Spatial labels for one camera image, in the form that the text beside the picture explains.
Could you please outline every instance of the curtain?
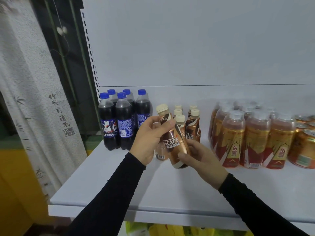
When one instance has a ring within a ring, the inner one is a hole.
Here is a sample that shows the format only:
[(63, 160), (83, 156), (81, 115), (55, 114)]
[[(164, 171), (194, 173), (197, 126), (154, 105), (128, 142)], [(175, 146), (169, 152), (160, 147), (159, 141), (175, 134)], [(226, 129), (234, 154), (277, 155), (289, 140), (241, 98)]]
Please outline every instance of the curtain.
[(29, 0), (0, 0), (0, 91), (49, 199), (87, 155)]

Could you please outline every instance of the black sleeve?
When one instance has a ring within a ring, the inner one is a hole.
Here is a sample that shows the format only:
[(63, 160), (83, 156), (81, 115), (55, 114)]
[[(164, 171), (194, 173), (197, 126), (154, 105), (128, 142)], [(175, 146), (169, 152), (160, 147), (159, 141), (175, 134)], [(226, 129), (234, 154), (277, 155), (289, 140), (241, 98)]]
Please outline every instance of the black sleeve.
[(128, 153), (102, 190), (73, 220), (66, 235), (117, 235), (145, 169)]
[(262, 202), (232, 174), (228, 174), (219, 192), (255, 236), (308, 235)]

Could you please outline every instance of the barcode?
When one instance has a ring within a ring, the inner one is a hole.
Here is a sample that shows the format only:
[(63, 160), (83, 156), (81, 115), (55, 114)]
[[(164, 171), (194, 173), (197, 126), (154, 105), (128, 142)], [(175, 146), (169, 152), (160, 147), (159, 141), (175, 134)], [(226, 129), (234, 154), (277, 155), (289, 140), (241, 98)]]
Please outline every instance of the barcode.
[(156, 154), (155, 156), (156, 156), (158, 159), (165, 159), (165, 156), (162, 156), (162, 155)]
[(250, 163), (250, 168), (259, 168), (260, 163)]
[(303, 155), (299, 155), (297, 157), (296, 163), (300, 166), (303, 166), (303, 167), (309, 167), (311, 164), (311, 161), (312, 161), (312, 158), (307, 157), (307, 156), (303, 156)]
[(120, 136), (125, 138), (126, 137), (126, 130), (120, 130)]

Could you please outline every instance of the white shelf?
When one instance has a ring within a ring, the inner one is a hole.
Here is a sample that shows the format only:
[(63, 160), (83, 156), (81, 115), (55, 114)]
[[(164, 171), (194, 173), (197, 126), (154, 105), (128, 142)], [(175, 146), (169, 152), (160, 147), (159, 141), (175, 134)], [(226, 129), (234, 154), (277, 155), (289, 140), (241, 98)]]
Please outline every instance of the white shelf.
[[(108, 151), (101, 142), (51, 198), (49, 215), (76, 217), (106, 184), (127, 151)], [(282, 170), (229, 169), (267, 205), (315, 234), (314, 170), (287, 162)], [(247, 230), (225, 198), (190, 167), (174, 169), (156, 158), (144, 171), (125, 220)]]

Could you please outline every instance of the blue bottle cap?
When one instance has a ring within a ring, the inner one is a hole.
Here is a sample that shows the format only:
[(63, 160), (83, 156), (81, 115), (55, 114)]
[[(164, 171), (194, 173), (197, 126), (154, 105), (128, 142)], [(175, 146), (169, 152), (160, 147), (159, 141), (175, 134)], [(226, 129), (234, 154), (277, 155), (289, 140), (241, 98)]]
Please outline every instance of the blue bottle cap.
[(138, 95), (145, 95), (146, 94), (146, 90), (145, 89), (139, 89), (138, 90)]
[(114, 95), (114, 94), (116, 94), (115, 89), (108, 89), (107, 92), (108, 92), (109, 95)]
[(129, 95), (129, 94), (130, 94), (130, 89), (123, 89), (123, 92), (124, 92), (126, 95)]
[(101, 99), (109, 98), (109, 94), (108, 93), (100, 93), (100, 98)]
[(123, 92), (118, 93), (118, 99), (126, 98), (126, 94)]

